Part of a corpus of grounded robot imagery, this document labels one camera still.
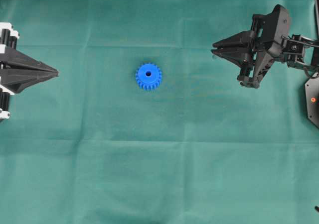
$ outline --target green cloth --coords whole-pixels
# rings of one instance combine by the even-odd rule
[[[316,37],[314,0],[0,0],[18,50],[60,72],[0,124],[0,223],[318,223],[304,73],[275,63],[245,89],[210,52],[278,3]]]

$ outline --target black cable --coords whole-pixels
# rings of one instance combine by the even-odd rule
[[[317,79],[317,78],[319,78],[319,76],[315,76],[315,77],[313,77],[313,76],[311,76],[311,75],[309,75],[309,72],[308,72],[308,68],[306,67],[306,66],[304,66],[304,72],[305,72],[305,74],[306,74],[306,76],[309,78],[309,79]]]

